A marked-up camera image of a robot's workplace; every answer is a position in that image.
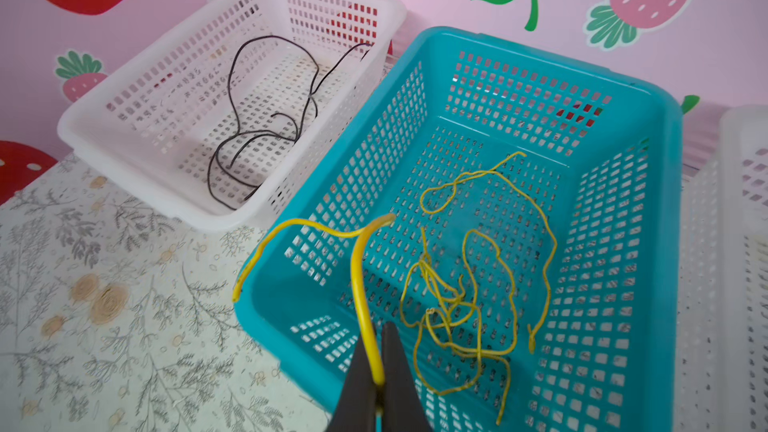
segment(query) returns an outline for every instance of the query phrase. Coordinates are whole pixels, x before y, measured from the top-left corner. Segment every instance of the teal plastic basket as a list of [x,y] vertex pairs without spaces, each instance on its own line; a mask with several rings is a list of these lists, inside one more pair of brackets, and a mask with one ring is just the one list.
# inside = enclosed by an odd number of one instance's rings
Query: teal plastic basket
[[[408,356],[416,329],[402,326],[398,300],[422,251],[419,226],[427,228],[437,272],[454,286],[467,230],[480,228],[499,244],[517,281],[520,314],[504,420],[495,425],[506,372],[485,360],[478,384],[463,392],[437,397],[416,380],[435,430],[670,430],[681,124],[680,107],[651,84],[490,36],[430,29],[277,222],[310,218],[352,230],[397,214],[370,241],[365,285],[374,323],[398,324]],[[435,216],[418,205],[426,188],[518,150],[527,158],[500,172],[543,208],[560,242],[549,270],[552,306],[534,354],[526,326],[542,313],[542,267],[552,249],[535,209],[493,176],[460,186]],[[432,195],[431,207],[449,192]],[[289,229],[267,247],[235,307],[244,329],[328,410],[359,333],[352,246],[311,228]],[[488,243],[470,241],[468,257],[480,283],[484,346],[501,350],[512,340],[511,284]],[[410,320],[436,306],[417,276],[406,305]],[[471,346],[477,332],[477,322],[467,322],[454,337]],[[419,365],[438,389],[464,384],[476,367],[428,336]]]

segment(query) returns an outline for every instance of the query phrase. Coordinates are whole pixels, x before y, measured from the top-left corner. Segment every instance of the white plastic basket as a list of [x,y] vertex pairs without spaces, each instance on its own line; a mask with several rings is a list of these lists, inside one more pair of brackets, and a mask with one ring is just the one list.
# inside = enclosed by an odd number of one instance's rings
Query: white plastic basket
[[[389,41],[405,19],[398,0],[215,0],[163,35],[73,104],[58,124],[74,152],[159,212],[216,231],[248,223],[271,226],[317,163],[378,85]],[[264,137],[237,159],[242,186],[208,162],[235,134],[226,80],[240,45],[274,34],[301,44],[321,65],[320,76],[359,42],[315,94],[305,131],[292,144]],[[290,136],[316,68],[299,47],[280,40],[248,46],[238,58],[232,94],[242,130]],[[232,157],[248,136],[222,149]]]
[[676,430],[768,430],[768,107],[720,121],[685,187]]

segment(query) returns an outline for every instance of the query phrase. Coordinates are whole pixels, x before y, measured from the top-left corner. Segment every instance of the pliers jaw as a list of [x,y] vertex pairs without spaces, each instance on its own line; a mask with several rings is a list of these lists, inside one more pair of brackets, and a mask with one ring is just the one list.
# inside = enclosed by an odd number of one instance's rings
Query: pliers jaw
[[382,361],[386,382],[379,389],[371,378],[362,341],[357,341],[336,412],[326,432],[374,432],[378,408],[382,410],[382,432],[432,432],[393,322],[384,324]]

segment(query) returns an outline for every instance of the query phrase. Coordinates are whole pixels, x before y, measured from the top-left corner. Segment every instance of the black wire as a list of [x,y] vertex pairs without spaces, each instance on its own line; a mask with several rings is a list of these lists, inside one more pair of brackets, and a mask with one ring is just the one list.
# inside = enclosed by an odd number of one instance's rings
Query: black wire
[[[287,42],[287,43],[291,43],[291,44],[293,44],[293,45],[295,45],[295,46],[299,47],[299,48],[300,48],[300,49],[302,49],[302,50],[303,50],[303,51],[304,51],[304,52],[305,52],[305,53],[306,53],[308,56],[310,56],[310,59],[312,59],[312,63],[314,63],[314,64],[315,64],[315,73],[314,73],[314,75],[312,76],[312,82],[310,83],[310,91],[309,91],[310,93],[308,94],[308,96],[307,96],[307,98],[306,98],[306,102],[304,103],[304,108],[303,108],[303,111],[302,111],[302,113],[301,113],[301,120],[300,120],[299,124],[296,124],[296,120],[294,120],[294,119],[293,119],[293,117],[291,117],[291,116],[288,116],[287,114],[285,114],[285,113],[282,113],[282,112],[275,112],[274,114],[272,114],[272,115],[270,116],[270,118],[274,118],[275,116],[284,116],[284,117],[286,117],[288,120],[291,120],[291,122],[293,123],[293,126],[294,126],[294,137],[293,137],[293,139],[291,139],[291,138],[289,138],[289,137],[284,137],[284,136],[282,136],[281,134],[279,134],[279,133],[277,133],[277,132],[274,132],[274,131],[271,131],[271,130],[249,130],[249,131],[246,131],[246,132],[242,132],[242,131],[241,131],[241,128],[242,128],[242,124],[241,124],[241,122],[240,122],[240,115],[237,113],[237,108],[235,107],[234,99],[232,98],[232,75],[234,74],[235,65],[237,64],[237,57],[238,57],[238,56],[240,56],[240,53],[241,53],[241,52],[243,51],[243,49],[245,49],[245,47],[246,47],[246,46],[248,46],[249,44],[251,44],[251,43],[254,43],[254,42],[257,42],[258,40],[266,40],[266,39],[278,39],[278,40],[283,40],[283,41],[285,41],[285,42]],[[211,156],[211,158],[210,158],[210,161],[208,162],[208,171],[207,171],[206,177],[207,177],[208,193],[210,194],[210,196],[211,196],[211,197],[213,197],[213,198],[214,198],[214,199],[215,199],[215,200],[216,200],[218,203],[220,203],[220,204],[224,205],[224,206],[225,206],[225,207],[227,207],[228,209],[230,209],[230,210],[236,210],[236,208],[235,208],[235,207],[232,207],[232,206],[230,206],[229,204],[227,204],[226,202],[224,202],[224,201],[223,201],[223,200],[221,200],[220,198],[216,197],[216,195],[214,194],[214,190],[213,190],[213,188],[211,187],[211,184],[210,184],[210,183],[211,183],[211,177],[210,177],[210,173],[211,173],[211,170],[212,170],[212,168],[213,168],[214,160],[216,160],[216,164],[219,166],[219,168],[221,169],[221,171],[222,171],[224,174],[226,174],[226,175],[227,175],[229,178],[231,178],[232,180],[236,181],[237,183],[239,183],[239,184],[241,184],[241,185],[243,185],[243,186],[247,186],[247,187],[253,187],[253,188],[254,188],[254,190],[252,190],[252,191],[251,191],[251,192],[250,192],[250,193],[249,193],[249,194],[248,194],[248,195],[245,197],[244,201],[245,201],[245,200],[248,200],[249,198],[251,198],[251,197],[252,197],[252,196],[253,196],[253,195],[256,193],[256,191],[259,189],[259,187],[261,187],[261,184],[259,184],[259,185],[255,185],[255,184],[249,184],[249,183],[247,183],[247,182],[243,182],[242,180],[238,179],[237,177],[235,177],[235,175],[233,175],[232,173],[230,173],[230,172],[229,172],[229,170],[231,170],[231,169],[232,169],[232,167],[234,166],[234,164],[235,164],[235,161],[237,160],[237,157],[238,157],[238,156],[240,156],[240,154],[242,153],[242,151],[243,151],[243,150],[244,150],[246,147],[248,147],[248,145],[250,145],[250,144],[251,144],[253,141],[255,141],[255,140],[257,140],[257,139],[260,139],[260,138],[262,138],[262,137],[274,137],[274,138],[276,138],[276,139],[283,139],[283,140],[287,140],[288,142],[293,142],[293,143],[296,143],[296,142],[299,140],[299,138],[302,136],[302,133],[303,133],[303,130],[304,130],[304,121],[305,121],[305,118],[306,118],[306,113],[307,113],[307,111],[308,111],[308,109],[309,109],[309,106],[310,106],[310,102],[312,102],[312,104],[315,106],[315,118],[317,118],[317,114],[318,114],[318,112],[320,111],[319,107],[317,106],[317,101],[315,101],[315,98],[314,98],[314,95],[315,95],[315,93],[317,93],[317,91],[320,89],[320,86],[321,86],[321,85],[322,85],[322,83],[325,81],[325,79],[326,79],[326,78],[327,78],[327,77],[328,77],[328,76],[329,76],[329,75],[330,75],[330,74],[331,74],[331,73],[332,73],[334,70],[336,70],[336,68],[339,66],[339,64],[341,64],[341,62],[342,62],[342,61],[343,61],[343,60],[346,58],[346,56],[348,56],[348,55],[349,55],[349,54],[350,54],[350,53],[351,53],[351,52],[352,52],[354,49],[356,49],[356,48],[358,48],[358,47],[360,47],[360,46],[372,46],[372,44],[371,44],[371,43],[367,43],[367,42],[361,42],[361,43],[358,43],[358,44],[354,45],[353,47],[351,47],[351,48],[350,48],[350,49],[349,49],[347,52],[345,52],[345,53],[344,53],[344,55],[342,55],[342,56],[341,56],[341,58],[338,60],[338,62],[336,62],[336,64],[335,64],[335,65],[334,65],[334,66],[333,66],[333,67],[332,67],[332,68],[331,68],[331,69],[330,69],[330,70],[329,70],[329,71],[328,71],[328,72],[327,72],[327,73],[326,73],[326,74],[325,74],[325,75],[322,77],[322,79],[320,80],[320,82],[317,84],[317,87],[314,87],[314,85],[315,85],[315,81],[317,80],[317,76],[320,74],[320,65],[317,63],[317,61],[316,61],[316,60],[315,60],[315,58],[312,56],[312,54],[311,54],[311,53],[310,53],[310,52],[309,52],[307,49],[305,49],[304,47],[302,47],[301,45],[299,45],[298,43],[295,43],[295,42],[293,42],[292,40],[288,40],[288,39],[286,39],[285,37],[276,36],[276,35],[267,35],[267,36],[260,36],[260,37],[256,37],[255,39],[250,39],[250,40],[247,40],[245,43],[243,43],[243,44],[240,46],[240,48],[239,48],[239,49],[237,50],[237,52],[235,53],[235,57],[234,57],[234,58],[233,58],[233,60],[232,60],[232,67],[230,68],[230,73],[229,73],[229,76],[227,77],[227,80],[226,80],[226,92],[227,92],[227,95],[228,95],[228,97],[229,97],[230,105],[232,105],[232,111],[233,111],[233,112],[234,112],[234,114],[235,114],[235,120],[236,120],[236,122],[237,122],[237,132],[236,132],[234,135],[232,135],[231,137],[229,137],[229,138],[227,138],[227,139],[223,140],[223,141],[222,141],[222,142],[221,142],[221,143],[218,145],[218,147],[217,147],[217,148],[216,148],[216,150],[214,151],[214,154]],[[365,59],[365,58],[366,58],[366,55],[368,55],[368,53],[369,53],[369,52],[370,52],[370,50],[367,50],[367,51],[366,51],[366,52],[365,52],[365,53],[362,55],[362,58],[360,59],[360,61],[362,61],[363,59]],[[244,135],[246,135],[246,134],[253,134],[253,133],[255,133],[255,134],[259,134],[259,135],[257,135],[257,136],[255,136],[255,137],[252,137],[252,138],[248,139],[248,140],[247,140],[247,141],[246,141],[246,142],[245,142],[245,143],[242,145],[242,147],[241,147],[240,149],[238,149],[238,150],[237,150],[237,152],[236,152],[236,153],[235,153],[235,155],[233,156],[233,158],[232,158],[232,160],[231,160],[231,162],[230,162],[229,166],[228,166],[227,168],[225,168],[225,167],[224,167],[224,165],[221,163],[221,160],[220,160],[220,158],[219,158],[219,152],[221,151],[221,149],[222,149],[222,148],[223,148],[223,147],[224,147],[224,146],[225,146],[227,143],[229,143],[229,142],[231,142],[231,141],[233,141],[233,140],[235,140],[235,139],[237,139],[237,138],[239,138],[239,137],[241,137],[241,136],[244,136]]]
[[235,58],[232,59],[232,67],[230,68],[229,77],[227,77],[227,79],[226,79],[226,94],[229,96],[229,98],[230,98],[230,105],[232,105],[232,110],[235,112],[235,119],[237,120],[237,133],[240,133],[240,117],[237,115],[237,108],[235,107],[235,102],[232,99],[232,74],[235,72],[235,65],[237,64],[237,57],[240,56],[240,52],[243,52],[243,49],[245,49],[245,47],[247,45],[249,45],[251,43],[254,43],[254,42],[257,42],[258,40],[264,40],[264,39],[280,39],[280,40],[284,40],[287,43],[293,43],[293,45],[295,45],[295,46],[299,47],[300,49],[302,49],[312,59],[312,62],[315,64],[315,68],[317,69],[317,72],[315,72],[315,77],[317,77],[317,73],[320,72],[320,66],[317,64],[317,61],[312,56],[312,54],[307,49],[305,49],[304,47],[302,47],[298,43],[293,42],[292,40],[288,40],[285,37],[276,36],[276,35],[261,36],[261,37],[255,38],[255,39],[246,40],[245,43],[243,45],[241,45],[240,48],[235,53]]
[[[328,71],[328,73],[324,75],[324,77],[321,79],[320,83],[319,83],[319,84],[317,84],[317,88],[316,88],[316,89],[314,89],[314,91],[312,91],[312,95],[315,95],[315,94],[317,93],[317,91],[320,89],[320,86],[322,85],[322,83],[325,81],[325,79],[326,79],[326,78],[327,78],[329,75],[331,75],[331,72],[333,72],[334,70],[336,70],[336,68],[339,66],[339,64],[341,63],[341,61],[342,61],[342,60],[344,60],[344,57],[348,56],[348,55],[349,55],[349,54],[350,54],[350,53],[351,53],[351,52],[352,52],[354,49],[356,49],[356,48],[358,48],[358,47],[360,47],[360,46],[369,46],[369,45],[371,45],[371,44],[369,44],[369,43],[364,43],[364,42],[361,42],[361,43],[357,44],[356,46],[353,46],[353,47],[352,47],[351,49],[349,49],[347,52],[345,52],[345,53],[344,53],[344,55],[342,55],[342,56],[341,56],[341,59],[339,59],[339,62],[337,62],[337,63],[336,63],[334,66],[333,66],[333,68],[331,68],[331,70],[329,70],[329,71]],[[365,54],[363,54],[363,56],[362,56],[362,58],[361,58],[360,60],[362,60],[362,59],[365,59],[365,58],[366,58],[366,55],[367,55],[369,52],[370,52],[370,51],[369,51],[369,50],[367,50],[367,51],[366,51],[366,53],[365,53]]]

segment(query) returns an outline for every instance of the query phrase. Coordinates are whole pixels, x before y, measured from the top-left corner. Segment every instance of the pink wall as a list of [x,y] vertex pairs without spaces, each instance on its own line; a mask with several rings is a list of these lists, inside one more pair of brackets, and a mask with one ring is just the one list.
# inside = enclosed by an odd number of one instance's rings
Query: pink wall
[[62,158],[69,152],[56,124],[71,104],[54,74],[69,50],[89,53],[115,72],[206,0],[123,0],[101,15],[81,15],[47,0],[2,0],[0,140],[22,142]]
[[768,0],[690,0],[659,30],[610,51],[588,44],[584,24],[605,0],[539,0],[534,32],[524,30],[530,0],[491,5],[480,0],[402,0],[409,15],[395,54],[427,27],[455,26],[606,66],[720,106],[768,103]]

